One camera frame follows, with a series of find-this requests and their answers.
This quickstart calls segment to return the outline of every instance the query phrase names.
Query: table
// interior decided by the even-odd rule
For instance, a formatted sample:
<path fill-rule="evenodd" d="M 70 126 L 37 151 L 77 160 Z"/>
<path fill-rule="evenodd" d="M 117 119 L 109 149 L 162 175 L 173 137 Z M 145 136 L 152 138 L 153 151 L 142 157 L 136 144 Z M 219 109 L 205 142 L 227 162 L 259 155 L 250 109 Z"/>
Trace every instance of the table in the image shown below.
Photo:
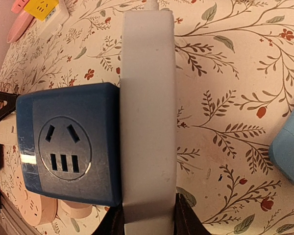
<path fill-rule="evenodd" d="M 0 91 L 120 84 L 122 13 L 146 0 L 67 0 L 71 17 L 49 41 L 34 21 L 13 43 Z M 159 0 L 175 18 L 177 191 L 216 235 L 294 234 L 294 186 L 268 147 L 294 108 L 294 0 Z M 19 152 L 6 146 L 1 189 L 17 206 Z M 41 234 L 91 234 L 105 210 L 64 215 Z"/>

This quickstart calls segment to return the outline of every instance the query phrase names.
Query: peach plastic object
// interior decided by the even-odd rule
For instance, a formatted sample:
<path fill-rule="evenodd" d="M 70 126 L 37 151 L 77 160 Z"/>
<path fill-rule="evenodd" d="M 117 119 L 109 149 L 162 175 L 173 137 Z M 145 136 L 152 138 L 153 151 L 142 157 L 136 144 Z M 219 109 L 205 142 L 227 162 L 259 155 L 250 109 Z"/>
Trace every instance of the peach plastic object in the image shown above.
<path fill-rule="evenodd" d="M 45 197 L 25 188 L 21 166 L 15 172 L 16 201 L 24 220 L 31 226 L 51 223 L 57 212 L 57 199 Z"/>
<path fill-rule="evenodd" d="M 59 0 L 29 0 L 24 10 L 43 21 L 58 4 Z"/>
<path fill-rule="evenodd" d="M 63 212 L 70 218 L 83 219 L 88 217 L 93 210 L 93 205 L 78 202 L 59 200 L 58 202 Z"/>
<path fill-rule="evenodd" d="M 29 0 L 16 0 L 12 5 L 11 11 L 16 14 L 20 13 L 25 5 L 28 3 L 28 1 Z"/>
<path fill-rule="evenodd" d="M 34 17 L 32 15 L 23 10 L 12 25 L 6 42 L 13 43 L 17 41 L 28 28 L 33 18 Z"/>

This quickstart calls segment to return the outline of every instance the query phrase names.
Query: blue socket adapter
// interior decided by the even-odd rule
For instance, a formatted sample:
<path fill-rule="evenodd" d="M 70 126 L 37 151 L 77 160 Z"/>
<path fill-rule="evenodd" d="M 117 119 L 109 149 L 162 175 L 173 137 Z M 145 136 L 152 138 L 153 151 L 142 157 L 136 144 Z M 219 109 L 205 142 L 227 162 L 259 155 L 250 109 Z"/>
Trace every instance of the blue socket adapter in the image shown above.
<path fill-rule="evenodd" d="M 270 145 L 269 158 L 294 183 L 294 110 Z"/>
<path fill-rule="evenodd" d="M 117 206 L 119 88 L 111 83 L 21 95 L 17 134 L 26 188 L 69 201 Z"/>

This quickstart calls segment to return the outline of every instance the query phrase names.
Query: floral tablecloth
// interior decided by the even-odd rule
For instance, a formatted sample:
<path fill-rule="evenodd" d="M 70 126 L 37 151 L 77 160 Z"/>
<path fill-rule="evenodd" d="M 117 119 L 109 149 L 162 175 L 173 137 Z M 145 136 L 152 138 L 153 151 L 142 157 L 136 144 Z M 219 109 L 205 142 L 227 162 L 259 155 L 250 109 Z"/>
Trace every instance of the floral tablecloth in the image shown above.
<path fill-rule="evenodd" d="M 122 14 L 146 0 L 67 0 L 71 17 L 49 41 L 34 21 L 11 45 L 0 90 L 25 94 L 120 84 Z M 175 18 L 177 190 L 216 235 L 294 235 L 294 186 L 268 147 L 294 108 L 294 0 L 160 0 Z M 17 206 L 17 147 L 5 147 L 1 189 Z M 59 215 L 41 234 L 91 234 L 105 210 Z"/>

